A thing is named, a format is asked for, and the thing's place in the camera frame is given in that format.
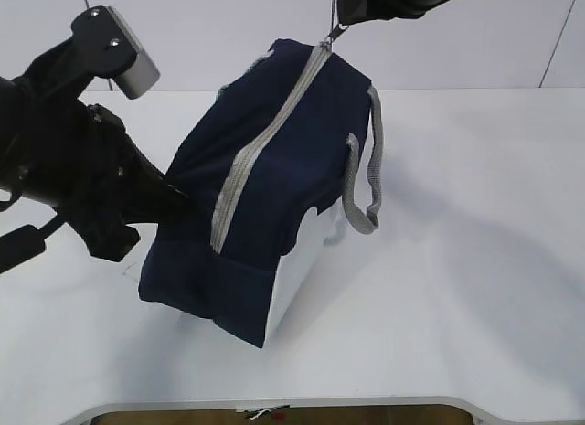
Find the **bag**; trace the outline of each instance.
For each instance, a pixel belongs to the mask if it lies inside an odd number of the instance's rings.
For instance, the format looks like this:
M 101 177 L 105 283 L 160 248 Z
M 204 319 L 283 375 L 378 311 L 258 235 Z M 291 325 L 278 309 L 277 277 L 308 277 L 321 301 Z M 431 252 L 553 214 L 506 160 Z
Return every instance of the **bag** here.
M 370 113 L 373 203 L 363 213 L 354 183 Z M 159 226 L 141 299 L 213 319 L 263 347 L 323 246 L 339 197 L 358 231 L 378 227 L 381 159 L 371 81 L 325 43 L 276 41 L 181 144 L 166 177 L 195 208 Z

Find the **bag handle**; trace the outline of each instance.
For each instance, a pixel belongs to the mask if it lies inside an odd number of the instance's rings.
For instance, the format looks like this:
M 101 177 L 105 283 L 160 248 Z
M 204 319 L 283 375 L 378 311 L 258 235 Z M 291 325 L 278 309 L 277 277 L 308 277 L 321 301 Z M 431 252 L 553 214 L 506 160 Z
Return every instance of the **bag handle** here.
M 384 128 L 382 125 L 382 104 L 378 92 L 374 87 L 367 91 L 372 100 L 372 133 L 374 136 L 374 147 L 367 165 L 367 182 L 372 190 L 372 203 L 364 213 L 355 201 L 355 187 L 357 171 L 359 169 L 359 141 L 352 133 L 347 137 L 349 146 L 349 157 L 346 163 L 346 178 L 342 202 L 347 220 L 352 227 L 364 235 L 369 235 L 379 228 L 378 212 L 382 207 L 382 181 L 381 168 L 384 155 Z

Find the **zipper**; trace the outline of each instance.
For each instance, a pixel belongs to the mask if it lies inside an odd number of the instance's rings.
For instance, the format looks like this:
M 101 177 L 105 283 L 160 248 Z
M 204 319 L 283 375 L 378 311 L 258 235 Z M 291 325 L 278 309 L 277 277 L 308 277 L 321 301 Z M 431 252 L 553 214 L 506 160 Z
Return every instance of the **zipper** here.
M 218 201 L 211 220 L 210 243 L 216 253 L 220 253 L 223 248 L 231 220 L 238 206 L 239 198 L 244 190 L 244 186 L 248 182 L 248 178 L 258 156 L 291 116 L 301 101 L 301 98 L 330 57 L 331 49 L 325 43 L 314 47 L 303 73 L 301 73 L 291 94 L 271 124 L 252 142 L 240 149 L 234 158 L 229 175 L 219 192 Z

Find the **screw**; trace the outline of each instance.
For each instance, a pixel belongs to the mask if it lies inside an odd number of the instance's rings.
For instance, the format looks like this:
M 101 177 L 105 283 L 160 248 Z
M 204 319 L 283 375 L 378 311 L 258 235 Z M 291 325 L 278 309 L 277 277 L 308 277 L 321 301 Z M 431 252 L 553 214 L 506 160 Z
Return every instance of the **screw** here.
M 26 166 L 18 167 L 18 179 L 20 181 L 24 180 L 25 177 L 28 175 L 28 172 L 30 172 L 30 169 L 28 169 Z

